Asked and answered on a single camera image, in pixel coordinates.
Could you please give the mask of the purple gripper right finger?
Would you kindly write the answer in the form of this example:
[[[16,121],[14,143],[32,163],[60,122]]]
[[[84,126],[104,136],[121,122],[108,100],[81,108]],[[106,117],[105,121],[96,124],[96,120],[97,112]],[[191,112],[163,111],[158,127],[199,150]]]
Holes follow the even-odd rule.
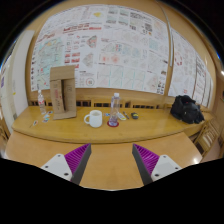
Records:
[[[159,156],[137,144],[133,145],[132,154],[144,185],[181,170],[168,155]]]

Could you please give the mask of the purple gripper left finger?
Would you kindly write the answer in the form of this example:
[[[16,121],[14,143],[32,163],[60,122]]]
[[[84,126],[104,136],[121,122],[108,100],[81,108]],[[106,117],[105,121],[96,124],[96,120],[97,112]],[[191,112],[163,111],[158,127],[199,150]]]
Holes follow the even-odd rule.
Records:
[[[69,153],[56,154],[42,169],[79,185],[91,155],[91,145],[82,145]]]

